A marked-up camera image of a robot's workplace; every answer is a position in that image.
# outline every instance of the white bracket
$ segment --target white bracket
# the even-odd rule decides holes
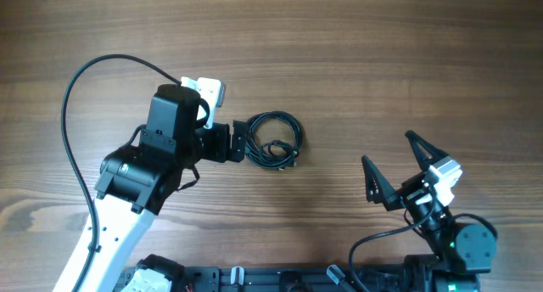
[[[433,187],[437,196],[437,200],[443,205],[449,205],[455,198],[451,188],[453,188],[460,176],[462,169],[460,164],[453,160],[450,156],[431,165],[424,176],[424,186]],[[428,203],[432,200],[430,194],[426,194],[417,200],[417,205]]]
[[[225,85],[215,79],[199,78],[197,81],[187,77],[181,78],[181,85],[197,91],[201,98],[204,99],[210,106],[210,117],[207,120],[204,128],[211,129],[213,127],[213,117],[215,109],[222,106],[224,100]],[[198,119],[205,117],[205,110],[200,106],[198,110]]]
[[[242,267],[233,267],[230,273],[230,284],[244,285],[244,280],[245,280],[245,269]]]
[[[151,269],[139,269],[128,285],[120,292],[170,292],[171,281],[164,274]]]
[[[112,291],[128,257],[156,216],[148,210],[138,215],[131,211],[132,203],[109,194],[103,199],[95,199],[94,205],[100,226],[100,251],[94,254],[80,291]],[[91,217],[88,217],[79,242],[53,291],[65,292],[74,288],[87,259],[87,247],[92,237],[92,229],[89,229],[91,226]]]

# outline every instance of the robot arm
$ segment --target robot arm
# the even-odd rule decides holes
[[[138,128],[139,145],[124,144],[100,167],[94,200],[98,246],[81,291],[113,290],[131,252],[165,200],[198,180],[194,165],[200,159],[239,162],[244,158],[245,123],[234,121],[231,140],[228,125],[212,122],[215,108],[222,104],[224,85],[213,79],[193,81],[185,77],[182,85],[161,85],[153,96],[147,124]],[[196,181],[179,187],[184,169],[193,170]],[[91,239],[89,217],[54,291],[74,287]]]
[[[392,188],[367,156],[362,157],[367,201],[383,204],[387,211],[406,209],[415,223],[421,223],[420,231],[414,229],[415,232],[434,252],[434,255],[408,255],[402,272],[410,276],[402,284],[409,291],[479,291],[479,274],[490,272],[496,253],[497,231],[479,216],[451,214],[448,207],[454,198],[451,188],[462,175],[460,164],[415,132],[407,132],[406,137],[421,172],[403,182],[398,190]],[[471,217],[479,224],[458,222],[462,217]],[[377,272],[378,269],[369,267],[359,275],[362,274],[362,282],[380,290],[382,288],[375,284],[389,274]],[[373,275],[363,276],[368,272]]]

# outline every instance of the black bracket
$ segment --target black bracket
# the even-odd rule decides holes
[[[247,123],[233,122],[234,134],[230,136],[228,124],[213,123],[211,129],[196,130],[202,150],[202,159],[223,163],[227,160],[240,162],[245,158]]]
[[[406,132],[406,137],[409,139],[409,144],[411,145],[415,159],[417,159],[418,166],[422,171],[427,171],[431,165],[449,156],[449,154],[444,150],[435,148],[431,143],[418,136],[418,134],[412,130]],[[425,149],[432,157],[427,157],[427,155],[421,150],[421,147]]]
[[[413,150],[413,154],[417,159],[418,166],[423,172],[436,162],[443,160],[449,156],[445,151],[435,148],[431,143],[427,142],[414,131],[407,131],[406,137],[409,139],[409,144]],[[431,155],[427,157],[423,148]],[[367,156],[362,156],[362,167],[366,178],[366,199],[368,202],[375,204],[383,204],[387,211],[395,211],[403,208],[401,197],[411,194],[415,187],[407,187],[407,185],[416,185],[420,183],[422,173],[410,178],[402,184],[402,188],[396,191],[390,182],[383,176],[381,171],[373,164]]]

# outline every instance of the black cable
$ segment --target black cable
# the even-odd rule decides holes
[[[124,147],[128,147],[129,145],[131,145],[134,142],[134,139],[136,139],[136,136],[138,135],[138,133],[141,132],[146,127],[147,127],[147,125],[139,125],[139,126],[137,126],[136,130],[134,130],[134,133],[132,134],[132,136],[130,136],[130,139],[128,139],[128,141],[125,144],[121,145],[120,147],[124,148]]]
[[[294,146],[281,140],[273,140],[264,143],[260,147],[256,143],[255,133],[259,126],[268,119],[277,119],[290,126],[294,133]],[[245,155],[255,165],[271,170],[284,170],[287,166],[296,166],[294,159],[299,156],[299,149],[302,146],[304,131],[302,126],[291,114],[283,111],[272,111],[252,116],[247,121],[249,134],[245,144]],[[272,146],[279,147],[285,151],[285,155],[277,155],[272,152]]]
[[[85,183],[85,180],[83,179],[83,176],[81,175],[81,172],[79,171],[79,167],[77,166],[76,160],[74,159],[74,155],[71,152],[70,142],[68,141],[68,135],[66,133],[66,108],[68,106],[68,99],[70,97],[71,90],[74,84],[76,83],[77,78],[79,78],[79,76],[83,73],[83,71],[85,71],[92,65],[95,65],[97,62],[100,62],[106,59],[129,59],[134,62],[138,62],[142,65],[146,65],[152,70],[155,70],[156,72],[160,73],[162,76],[165,76],[167,79],[173,81],[177,85],[181,85],[180,81],[178,81],[173,76],[168,75],[159,67],[152,65],[151,63],[143,59],[139,59],[131,55],[125,55],[125,54],[108,54],[108,55],[95,58],[89,61],[88,63],[84,64],[71,78],[70,83],[68,84],[68,87],[66,88],[66,93],[64,94],[64,99],[62,100],[62,108],[60,110],[60,134],[62,135],[62,141],[64,142],[64,148],[66,149],[68,160],[70,161],[71,167],[74,169],[74,173],[76,174],[77,180],[79,181],[79,184],[81,185],[81,188],[83,189],[83,195],[85,196],[85,200],[87,201],[87,206],[90,212],[91,223],[92,223],[92,239],[88,247],[89,251],[88,251],[87,259],[85,260],[85,264],[83,265],[83,268],[81,269],[81,274],[79,275],[79,278],[76,281],[76,285],[74,285],[74,288],[72,290],[74,292],[78,291],[81,285],[83,284],[83,281],[85,280],[85,276],[88,273],[88,269],[91,266],[92,259],[94,257],[94,252],[97,249],[98,216],[96,214],[96,207],[94,206],[94,202],[92,201],[91,194],[88,191],[87,184]]]
[[[404,211],[404,221],[407,223],[407,225],[411,225],[411,221],[409,221],[409,219],[407,219],[407,210]],[[424,236],[423,236],[423,233],[421,233],[418,229],[413,228],[413,232],[415,232],[418,235],[418,237],[426,240],[426,238],[424,238]]]
[[[196,183],[200,180],[200,175],[198,173],[198,170],[196,170],[196,166],[193,166],[192,168],[189,168],[189,169],[193,171],[194,180],[192,180],[191,182],[187,182],[186,184],[180,186],[177,189],[177,191],[181,191],[181,190],[184,190],[184,189],[187,189],[187,188],[191,188],[192,186],[196,185]]]
[[[356,284],[358,284],[358,286],[364,290],[364,292],[370,292],[370,290],[368,288],[366,288],[366,286],[362,283],[362,281],[358,278],[358,276],[356,276],[356,273],[355,273],[355,268],[353,267],[353,254],[355,254],[355,250],[358,246],[360,246],[361,244],[364,244],[368,241],[372,241],[374,239],[379,239],[379,238],[383,238],[383,237],[388,237],[388,236],[392,236],[392,235],[396,235],[398,233],[403,233],[403,232],[407,232],[409,230],[412,230],[413,228],[415,227],[419,227],[421,226],[423,223],[425,223],[429,218],[430,216],[432,216],[432,213],[434,212],[434,209],[435,209],[435,201],[436,201],[436,198],[435,198],[435,194],[432,193],[431,191],[429,192],[430,195],[432,196],[432,208],[430,209],[430,211],[424,215],[424,217],[418,221],[418,222],[415,222],[413,223],[412,225],[408,225],[406,227],[401,227],[401,228],[397,228],[397,229],[393,229],[391,231],[388,231],[388,232],[383,232],[383,233],[376,233],[374,235],[371,235],[371,236],[368,236],[368,237],[365,237],[363,239],[360,239],[358,241],[356,241],[356,243],[353,244],[353,246],[350,248],[350,251],[349,251],[349,269],[350,269],[350,275],[351,277],[356,281]]]
[[[472,218],[474,219],[475,221],[483,224],[486,228],[488,228],[488,230],[490,230],[490,232],[492,233],[492,235],[494,235],[494,238],[497,240],[498,239],[498,231],[495,229],[494,225],[490,224],[490,222],[486,221],[484,218],[480,217],[480,216],[475,216],[475,215],[472,215],[470,213],[462,213],[462,214],[458,214],[458,215],[454,215],[452,217],[452,220],[456,220],[458,218],[461,218],[461,217],[468,217],[468,218]]]

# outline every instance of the wooden table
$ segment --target wooden table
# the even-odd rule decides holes
[[[500,233],[485,291],[543,285],[542,0],[0,0],[0,290],[50,290],[87,218],[59,132],[60,102],[89,59],[128,53],[175,77],[227,84],[216,120],[299,118],[299,166],[201,161],[132,253],[187,266],[346,263],[350,246],[404,225],[366,202],[363,154],[398,186],[418,172],[413,129],[459,160],[455,213]],[[167,80],[128,61],[92,67],[68,110],[92,187],[105,155],[146,121]],[[269,124],[263,140],[288,138]],[[428,253],[414,233],[358,262]]]

